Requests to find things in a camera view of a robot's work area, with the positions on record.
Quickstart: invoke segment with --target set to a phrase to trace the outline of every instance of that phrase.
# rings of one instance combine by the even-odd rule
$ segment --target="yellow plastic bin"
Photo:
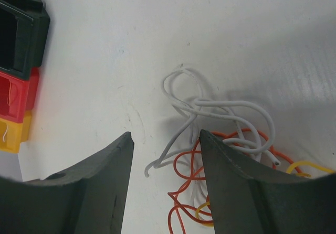
[[[15,123],[0,118],[0,150],[18,154],[20,143],[28,140],[32,112],[25,113],[23,123]]]

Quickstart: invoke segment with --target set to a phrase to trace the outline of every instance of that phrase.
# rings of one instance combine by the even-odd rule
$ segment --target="stacked bins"
[[[28,140],[50,18],[40,0],[0,0],[0,150]]]

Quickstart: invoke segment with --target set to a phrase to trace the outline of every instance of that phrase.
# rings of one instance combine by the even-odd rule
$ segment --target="white table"
[[[208,94],[267,109],[278,150],[336,168],[336,0],[43,1],[52,23],[30,141],[19,154],[24,180],[67,168],[131,131],[123,233],[168,233],[166,193],[182,181],[171,167],[148,179],[143,169],[183,123],[159,87],[182,62],[208,79]],[[181,96],[193,92],[188,86],[178,83]],[[266,128],[256,114],[238,111]],[[186,227],[214,233],[190,220]]]

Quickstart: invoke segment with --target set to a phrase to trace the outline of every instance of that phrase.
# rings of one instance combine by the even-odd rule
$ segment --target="yellow wire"
[[[307,173],[297,173],[296,176],[311,178],[311,175]]]
[[[196,218],[197,218],[198,220],[200,220],[200,211],[201,211],[201,209],[203,209],[204,207],[206,207],[206,206],[208,206],[208,205],[210,205],[210,202],[209,202],[209,201],[207,201],[206,203],[201,204],[201,205],[196,209]],[[213,227],[213,226],[214,226],[214,224],[201,224],[201,225],[204,225],[204,226],[207,226],[207,227]]]
[[[299,162],[294,162],[293,164],[291,164],[288,169],[286,170],[287,174],[292,173],[292,171],[294,170],[294,168],[301,166],[301,165],[309,165],[311,167],[317,168],[321,171],[324,171],[326,173],[332,174],[335,173],[334,170],[326,168],[326,167],[322,167],[319,164],[313,163],[313,162],[308,162],[308,161],[299,161]]]

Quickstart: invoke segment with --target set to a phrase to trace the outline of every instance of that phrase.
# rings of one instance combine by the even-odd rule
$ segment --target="black plastic bin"
[[[40,0],[0,0],[0,71],[29,79],[42,64],[49,23]]]

